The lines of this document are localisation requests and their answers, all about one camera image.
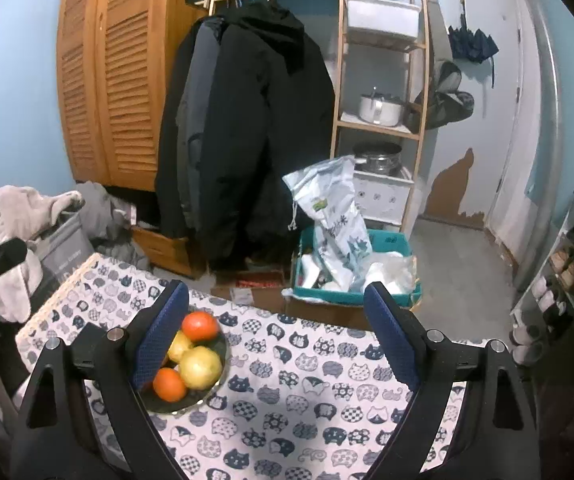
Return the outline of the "grey clothes pile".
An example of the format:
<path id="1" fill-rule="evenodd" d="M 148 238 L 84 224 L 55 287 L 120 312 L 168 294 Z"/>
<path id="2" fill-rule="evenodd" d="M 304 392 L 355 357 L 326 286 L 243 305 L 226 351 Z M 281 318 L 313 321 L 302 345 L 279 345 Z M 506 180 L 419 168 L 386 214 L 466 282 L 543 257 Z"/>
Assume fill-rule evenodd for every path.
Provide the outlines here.
<path id="1" fill-rule="evenodd" d="M 0 241 L 20 238 L 28 253 L 24 263 L 0 276 L 0 320 L 25 323 L 32 312 L 31 297 L 43 278 L 35 255 L 37 243 L 66 218 L 78 212 L 94 252 L 148 270 L 150 261 L 134 242 L 130 228 L 135 207 L 114 197 L 99 183 L 86 181 L 74 190 L 49 196 L 30 186 L 0 188 Z"/>

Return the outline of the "brown cardboard box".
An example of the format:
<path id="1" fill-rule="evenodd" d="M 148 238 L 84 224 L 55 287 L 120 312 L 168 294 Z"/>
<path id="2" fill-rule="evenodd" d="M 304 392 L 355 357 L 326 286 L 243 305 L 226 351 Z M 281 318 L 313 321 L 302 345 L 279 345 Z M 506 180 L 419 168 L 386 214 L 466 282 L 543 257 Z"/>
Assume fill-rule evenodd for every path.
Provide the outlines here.
<path id="1" fill-rule="evenodd" d="M 215 274 L 210 294 L 241 306 L 285 313 L 286 287 L 287 278 L 282 270 L 221 272 Z"/>

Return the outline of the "green apple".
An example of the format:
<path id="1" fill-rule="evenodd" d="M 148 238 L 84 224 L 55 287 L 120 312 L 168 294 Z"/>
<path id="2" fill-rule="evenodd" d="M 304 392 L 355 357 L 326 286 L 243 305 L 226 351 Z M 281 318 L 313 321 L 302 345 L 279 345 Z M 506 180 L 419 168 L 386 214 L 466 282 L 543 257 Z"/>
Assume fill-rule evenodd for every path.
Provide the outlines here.
<path id="1" fill-rule="evenodd" d="M 179 364 L 183 354 L 192 348 L 194 348 L 194 343 L 181 330 L 179 330 L 175 334 L 170 347 L 168 348 L 168 359 Z"/>

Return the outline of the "white rice bag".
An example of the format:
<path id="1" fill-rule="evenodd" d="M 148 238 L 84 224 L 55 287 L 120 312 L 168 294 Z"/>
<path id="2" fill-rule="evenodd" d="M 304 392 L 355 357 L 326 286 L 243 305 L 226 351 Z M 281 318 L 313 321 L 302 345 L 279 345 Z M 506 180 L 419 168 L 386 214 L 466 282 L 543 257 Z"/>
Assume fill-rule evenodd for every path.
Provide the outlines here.
<path id="1" fill-rule="evenodd" d="M 323 160 L 286 174 L 283 181 L 293 201 L 314 222 L 314 243 L 319 258 L 331 273 L 338 266 L 357 271 L 372 252 L 364 218 L 355 201 L 355 158 L 345 155 Z"/>

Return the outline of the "wooden drawer box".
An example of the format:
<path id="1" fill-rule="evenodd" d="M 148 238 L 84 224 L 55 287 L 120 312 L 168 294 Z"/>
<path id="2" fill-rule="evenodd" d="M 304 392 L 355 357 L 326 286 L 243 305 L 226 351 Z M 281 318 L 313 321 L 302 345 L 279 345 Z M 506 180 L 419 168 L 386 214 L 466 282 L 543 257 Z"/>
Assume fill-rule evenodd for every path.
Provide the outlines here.
<path id="1" fill-rule="evenodd" d="M 134 226 L 130 232 L 154 266 L 194 280 L 206 272 L 206 261 L 193 238 L 170 238 L 139 226 Z"/>

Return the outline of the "teal cardboard box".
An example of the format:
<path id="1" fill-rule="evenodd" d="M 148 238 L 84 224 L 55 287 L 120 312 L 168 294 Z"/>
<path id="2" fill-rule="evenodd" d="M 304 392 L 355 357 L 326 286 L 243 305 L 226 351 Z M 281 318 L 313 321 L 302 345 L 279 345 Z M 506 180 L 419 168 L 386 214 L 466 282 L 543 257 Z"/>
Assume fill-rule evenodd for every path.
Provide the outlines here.
<path id="1" fill-rule="evenodd" d="M 339 260 L 334 260 L 333 270 L 336 274 L 333 274 L 319 258 L 319 252 L 314 243 L 314 230 L 312 228 L 304 230 L 295 258 L 293 258 L 289 292 L 306 302 L 340 304 L 347 307 L 362 306 L 366 289 L 364 285 L 366 263 L 370 255 L 374 252 L 400 252 L 403 256 L 415 256 L 409 246 L 409 241 L 402 233 L 368 230 L 368 237 L 372 252 L 360 262 L 357 271 L 338 266 Z M 415 307 L 423 296 L 421 280 L 412 294 L 391 296 L 400 307 Z"/>

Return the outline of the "clear plastic bag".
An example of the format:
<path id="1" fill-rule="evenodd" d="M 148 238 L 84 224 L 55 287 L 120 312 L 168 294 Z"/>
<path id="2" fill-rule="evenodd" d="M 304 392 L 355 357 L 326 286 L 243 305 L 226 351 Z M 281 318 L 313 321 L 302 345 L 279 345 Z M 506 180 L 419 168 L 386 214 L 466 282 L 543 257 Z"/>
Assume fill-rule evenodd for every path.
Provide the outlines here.
<path id="1" fill-rule="evenodd" d="M 381 283 L 391 295 L 409 295 L 419 283 L 417 259 L 400 252 L 374 252 L 366 263 L 364 285 Z"/>

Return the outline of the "metal shoe rack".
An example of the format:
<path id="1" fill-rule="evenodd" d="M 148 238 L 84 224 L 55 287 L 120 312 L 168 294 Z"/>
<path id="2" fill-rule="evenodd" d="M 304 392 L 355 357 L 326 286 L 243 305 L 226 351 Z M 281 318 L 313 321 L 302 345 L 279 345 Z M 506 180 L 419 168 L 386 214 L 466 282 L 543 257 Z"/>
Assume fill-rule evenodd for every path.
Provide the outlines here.
<path id="1" fill-rule="evenodd" d="M 531 366 L 574 320 L 574 198 L 552 247 L 511 310 L 512 357 Z"/>

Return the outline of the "white pot on shelf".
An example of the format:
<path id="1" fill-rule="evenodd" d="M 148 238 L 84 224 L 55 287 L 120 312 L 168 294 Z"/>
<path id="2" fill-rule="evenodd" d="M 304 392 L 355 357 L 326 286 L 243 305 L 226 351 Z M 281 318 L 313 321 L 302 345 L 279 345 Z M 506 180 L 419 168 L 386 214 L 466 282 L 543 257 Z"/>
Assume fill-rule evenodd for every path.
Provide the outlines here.
<path id="1" fill-rule="evenodd" d="M 395 127 L 402 124 L 405 106 L 400 96 L 379 92 L 374 87 L 360 97 L 359 118 L 372 125 Z"/>

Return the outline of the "grey tote bag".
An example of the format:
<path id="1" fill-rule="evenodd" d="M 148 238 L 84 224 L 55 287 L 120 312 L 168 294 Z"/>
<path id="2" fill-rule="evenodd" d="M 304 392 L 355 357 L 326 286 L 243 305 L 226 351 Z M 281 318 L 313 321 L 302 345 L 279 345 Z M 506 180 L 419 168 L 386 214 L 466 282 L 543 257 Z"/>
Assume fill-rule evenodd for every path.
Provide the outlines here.
<path id="1" fill-rule="evenodd" d="M 80 214 L 66 214 L 63 222 L 36 245 L 35 255 L 40 260 L 43 278 L 31 297 L 32 306 L 37 308 L 44 304 L 93 253 Z"/>

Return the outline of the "large yellow pear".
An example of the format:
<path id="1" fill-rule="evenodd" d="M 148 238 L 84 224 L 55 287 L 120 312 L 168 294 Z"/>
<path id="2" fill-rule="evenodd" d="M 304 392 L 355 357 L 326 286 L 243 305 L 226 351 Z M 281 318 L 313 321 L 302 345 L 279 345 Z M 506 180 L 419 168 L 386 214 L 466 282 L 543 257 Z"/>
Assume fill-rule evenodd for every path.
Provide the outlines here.
<path id="1" fill-rule="evenodd" d="M 180 376 L 191 390 L 210 389 L 221 377 L 222 370 L 217 352 L 202 346 L 186 351 L 179 363 Z"/>

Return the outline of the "white patterned storage box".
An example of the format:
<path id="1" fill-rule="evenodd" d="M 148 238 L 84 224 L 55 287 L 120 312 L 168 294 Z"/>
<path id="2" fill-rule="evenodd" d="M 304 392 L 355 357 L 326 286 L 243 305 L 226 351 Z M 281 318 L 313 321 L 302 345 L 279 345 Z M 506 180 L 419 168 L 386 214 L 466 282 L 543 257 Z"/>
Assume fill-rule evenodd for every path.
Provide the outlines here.
<path id="1" fill-rule="evenodd" d="M 355 201 L 365 220 L 402 228 L 412 180 L 356 171 L 353 174 Z"/>

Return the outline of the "wooden louvered wardrobe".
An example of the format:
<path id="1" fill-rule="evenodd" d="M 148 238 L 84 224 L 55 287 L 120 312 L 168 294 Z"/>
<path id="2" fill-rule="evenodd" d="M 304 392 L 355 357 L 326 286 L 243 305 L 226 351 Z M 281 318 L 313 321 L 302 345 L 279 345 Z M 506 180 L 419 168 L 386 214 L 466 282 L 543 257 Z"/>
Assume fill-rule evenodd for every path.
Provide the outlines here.
<path id="1" fill-rule="evenodd" d="M 175 51 L 205 13 L 185 0 L 61 0 L 58 100 L 75 180 L 153 191 Z"/>

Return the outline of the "black hanging coat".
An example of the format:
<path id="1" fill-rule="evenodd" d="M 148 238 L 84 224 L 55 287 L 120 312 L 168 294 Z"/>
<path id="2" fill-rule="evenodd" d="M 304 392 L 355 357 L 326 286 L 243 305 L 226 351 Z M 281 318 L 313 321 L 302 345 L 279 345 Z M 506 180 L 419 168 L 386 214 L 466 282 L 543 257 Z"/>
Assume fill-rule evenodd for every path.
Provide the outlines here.
<path id="1" fill-rule="evenodd" d="M 335 92 L 319 45 L 274 1 L 200 18 L 176 50 L 160 126 L 160 229 L 212 271 L 286 262 L 311 219 L 286 177 L 326 159 Z"/>

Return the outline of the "cat pattern tablecloth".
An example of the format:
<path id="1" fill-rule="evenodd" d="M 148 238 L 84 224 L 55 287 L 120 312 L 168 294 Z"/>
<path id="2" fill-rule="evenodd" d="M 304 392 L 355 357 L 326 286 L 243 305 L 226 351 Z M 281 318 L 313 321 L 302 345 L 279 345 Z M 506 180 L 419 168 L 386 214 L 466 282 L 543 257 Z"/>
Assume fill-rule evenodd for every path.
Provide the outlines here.
<path id="1" fill-rule="evenodd" d="M 16 336 L 29 371 L 49 338 L 71 344 L 88 323 L 127 326 L 170 284 L 92 256 Z M 221 382 L 153 426 L 189 479 L 361 479 L 412 398 L 376 342 L 353 330 L 271 313 L 189 289 L 228 343 Z"/>

